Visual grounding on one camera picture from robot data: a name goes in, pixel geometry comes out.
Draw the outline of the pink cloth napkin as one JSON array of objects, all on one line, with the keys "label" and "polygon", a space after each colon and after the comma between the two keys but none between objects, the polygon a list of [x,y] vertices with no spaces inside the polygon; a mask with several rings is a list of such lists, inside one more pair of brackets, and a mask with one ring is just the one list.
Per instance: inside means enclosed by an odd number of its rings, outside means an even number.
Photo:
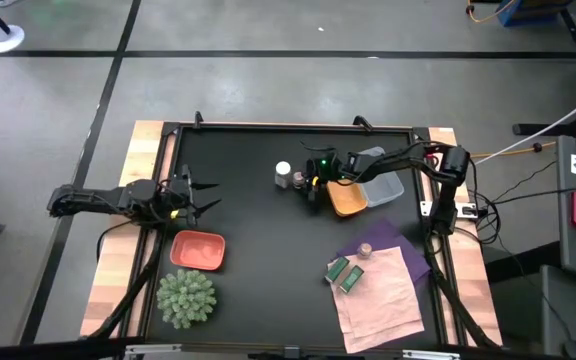
[{"label": "pink cloth napkin", "polygon": [[330,285],[347,353],[422,333],[424,324],[414,284],[399,247],[352,255],[347,273],[358,265],[364,274],[349,293]]}]

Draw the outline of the green artificial succulent plant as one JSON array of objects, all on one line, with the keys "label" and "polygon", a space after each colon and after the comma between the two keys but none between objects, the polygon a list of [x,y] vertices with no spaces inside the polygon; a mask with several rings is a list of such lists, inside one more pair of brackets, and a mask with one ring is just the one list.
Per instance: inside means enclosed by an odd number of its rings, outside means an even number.
[{"label": "green artificial succulent plant", "polygon": [[213,282],[198,270],[180,269],[162,277],[156,300],[162,320],[175,329],[206,322],[217,305]]}]

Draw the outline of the white lidded spice jar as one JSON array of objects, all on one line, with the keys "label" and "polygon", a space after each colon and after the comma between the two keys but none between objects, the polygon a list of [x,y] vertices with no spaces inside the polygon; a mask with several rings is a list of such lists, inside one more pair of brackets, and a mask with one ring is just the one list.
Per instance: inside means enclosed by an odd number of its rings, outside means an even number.
[{"label": "white lidded spice jar", "polygon": [[287,161],[279,161],[275,166],[274,182],[282,188],[287,189],[292,181],[291,165]]}]

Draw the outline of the clear plastic container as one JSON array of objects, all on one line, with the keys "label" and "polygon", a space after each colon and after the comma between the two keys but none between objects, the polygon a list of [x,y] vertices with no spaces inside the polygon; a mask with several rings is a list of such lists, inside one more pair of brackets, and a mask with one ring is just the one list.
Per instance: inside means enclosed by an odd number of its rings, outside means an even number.
[{"label": "clear plastic container", "polygon": [[369,208],[395,200],[404,194],[404,186],[395,171],[382,173],[369,182],[359,184]]}]

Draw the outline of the white round stand base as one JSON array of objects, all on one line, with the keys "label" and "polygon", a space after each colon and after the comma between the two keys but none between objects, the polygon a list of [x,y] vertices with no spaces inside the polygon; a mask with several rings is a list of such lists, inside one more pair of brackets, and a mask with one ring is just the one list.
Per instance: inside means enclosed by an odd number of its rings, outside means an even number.
[{"label": "white round stand base", "polygon": [[7,39],[0,41],[0,54],[16,49],[25,39],[25,32],[21,27],[10,25],[9,29],[10,34]]}]

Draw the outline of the orange plastic container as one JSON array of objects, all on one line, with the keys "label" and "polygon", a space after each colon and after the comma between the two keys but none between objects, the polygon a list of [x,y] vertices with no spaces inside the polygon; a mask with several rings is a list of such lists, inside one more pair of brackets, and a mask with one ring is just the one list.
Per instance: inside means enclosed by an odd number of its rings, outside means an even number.
[{"label": "orange plastic container", "polygon": [[335,213],[347,217],[363,211],[367,207],[361,187],[348,179],[330,181],[326,184]]}]

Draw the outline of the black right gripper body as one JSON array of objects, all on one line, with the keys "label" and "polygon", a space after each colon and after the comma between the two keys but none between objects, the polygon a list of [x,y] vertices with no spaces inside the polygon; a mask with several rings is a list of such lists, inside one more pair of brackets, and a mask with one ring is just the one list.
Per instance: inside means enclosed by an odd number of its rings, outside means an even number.
[{"label": "black right gripper body", "polygon": [[326,155],[324,157],[310,158],[313,160],[313,172],[305,173],[306,190],[316,187],[319,191],[330,181],[337,181],[342,178],[342,161],[337,155]]}]

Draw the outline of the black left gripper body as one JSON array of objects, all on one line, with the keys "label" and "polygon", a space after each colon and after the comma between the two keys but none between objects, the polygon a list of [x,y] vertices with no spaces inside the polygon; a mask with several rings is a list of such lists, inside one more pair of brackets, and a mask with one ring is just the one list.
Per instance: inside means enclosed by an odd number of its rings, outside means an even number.
[{"label": "black left gripper body", "polygon": [[197,210],[193,200],[192,177],[188,165],[183,165],[180,175],[165,180],[165,191],[169,195],[172,210],[171,220],[184,220],[189,227],[197,226]]}]

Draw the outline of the silver mounting bar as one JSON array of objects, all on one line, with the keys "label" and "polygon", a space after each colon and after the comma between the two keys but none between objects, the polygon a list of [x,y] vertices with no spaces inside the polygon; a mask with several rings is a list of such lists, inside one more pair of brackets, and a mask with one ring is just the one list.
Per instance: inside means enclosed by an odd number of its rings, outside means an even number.
[{"label": "silver mounting bar", "polygon": [[125,347],[127,356],[181,352],[182,344],[139,344]]},{"label": "silver mounting bar", "polygon": [[458,353],[404,349],[401,358],[405,360],[462,360]]}]

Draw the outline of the purple cloth napkin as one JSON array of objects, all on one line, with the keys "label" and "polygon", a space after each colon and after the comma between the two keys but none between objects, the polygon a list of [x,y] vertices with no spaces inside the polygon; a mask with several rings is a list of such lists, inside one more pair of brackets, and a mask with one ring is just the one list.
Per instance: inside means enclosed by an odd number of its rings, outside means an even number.
[{"label": "purple cloth napkin", "polygon": [[353,240],[336,252],[334,259],[356,254],[359,246],[364,243],[369,244],[373,251],[400,247],[408,273],[415,286],[424,282],[430,272],[430,267],[421,252],[413,246],[397,226],[387,219],[381,219],[361,230]]}]

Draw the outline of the red plastic tray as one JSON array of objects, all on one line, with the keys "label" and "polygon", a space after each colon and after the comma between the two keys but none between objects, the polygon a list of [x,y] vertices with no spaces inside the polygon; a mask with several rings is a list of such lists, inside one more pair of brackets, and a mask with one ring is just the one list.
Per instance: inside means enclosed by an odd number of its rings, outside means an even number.
[{"label": "red plastic tray", "polygon": [[169,258],[177,266],[214,271],[223,262],[225,247],[219,234],[182,230],[174,236]]}]

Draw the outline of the blue box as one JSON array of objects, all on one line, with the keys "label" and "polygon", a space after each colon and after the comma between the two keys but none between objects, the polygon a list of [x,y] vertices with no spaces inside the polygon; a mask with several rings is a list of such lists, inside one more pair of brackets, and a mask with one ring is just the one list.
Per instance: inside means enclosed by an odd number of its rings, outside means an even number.
[{"label": "blue box", "polygon": [[496,18],[504,27],[552,22],[573,1],[503,0],[496,10]]}]

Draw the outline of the dark grey desk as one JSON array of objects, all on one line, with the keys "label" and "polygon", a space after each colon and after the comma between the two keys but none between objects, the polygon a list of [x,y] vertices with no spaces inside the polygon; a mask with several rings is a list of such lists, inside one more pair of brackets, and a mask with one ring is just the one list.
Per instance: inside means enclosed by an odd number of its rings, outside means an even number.
[{"label": "dark grey desk", "polygon": [[576,274],[544,265],[540,281],[543,352],[563,356],[564,343],[576,341]]}]

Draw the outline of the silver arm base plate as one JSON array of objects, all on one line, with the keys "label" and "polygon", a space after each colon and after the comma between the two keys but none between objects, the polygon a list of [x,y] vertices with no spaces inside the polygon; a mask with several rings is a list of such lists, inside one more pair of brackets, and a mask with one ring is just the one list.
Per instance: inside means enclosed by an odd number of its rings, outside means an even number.
[{"label": "silver arm base plate", "polygon": [[[429,217],[431,214],[433,202],[421,201],[420,213],[423,217]],[[455,203],[455,210],[458,219],[476,219],[478,217],[478,210],[474,203]]]}]

